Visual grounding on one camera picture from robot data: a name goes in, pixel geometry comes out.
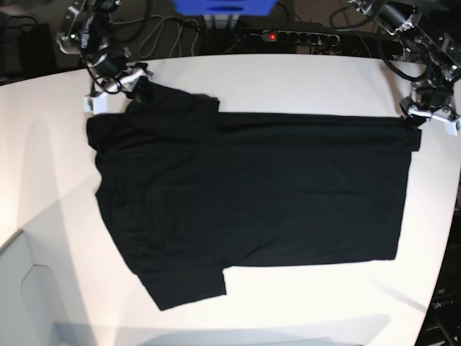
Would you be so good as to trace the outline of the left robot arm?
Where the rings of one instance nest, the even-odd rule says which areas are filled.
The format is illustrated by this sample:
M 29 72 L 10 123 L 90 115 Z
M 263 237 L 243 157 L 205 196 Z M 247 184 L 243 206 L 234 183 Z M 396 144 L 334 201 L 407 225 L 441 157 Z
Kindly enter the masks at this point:
M 454 96 L 460 80 L 460 44 L 430 24 L 417 4 L 399 6 L 394 1 L 350 1 L 358 12 L 378 25 L 377 50 L 385 65 L 411 83 L 400 102 L 405 121 L 419 127 L 427 120 L 444 124 L 448 134 L 460 134 L 460 114 Z M 403 48 L 426 66 L 419 76 L 409 76 L 394 66 L 382 46 L 382 34 L 395 36 Z

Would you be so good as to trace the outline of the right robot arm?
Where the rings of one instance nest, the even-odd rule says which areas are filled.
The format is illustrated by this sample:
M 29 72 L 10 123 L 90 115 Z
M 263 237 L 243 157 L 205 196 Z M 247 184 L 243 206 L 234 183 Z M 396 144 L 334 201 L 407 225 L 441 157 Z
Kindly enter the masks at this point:
M 84 104 L 93 113 L 107 106 L 110 95 L 122 93 L 128 99 L 145 102 L 153 92 L 148 65 L 129 64 L 131 53 L 127 46 L 146 28 L 152 2 L 146 2 L 139 28 L 125 39 L 116 37 L 111 20 L 119 6 L 119 1 L 75 1 L 56 35 L 60 50 L 66 55 L 78 55 L 89 74 L 91 86 Z

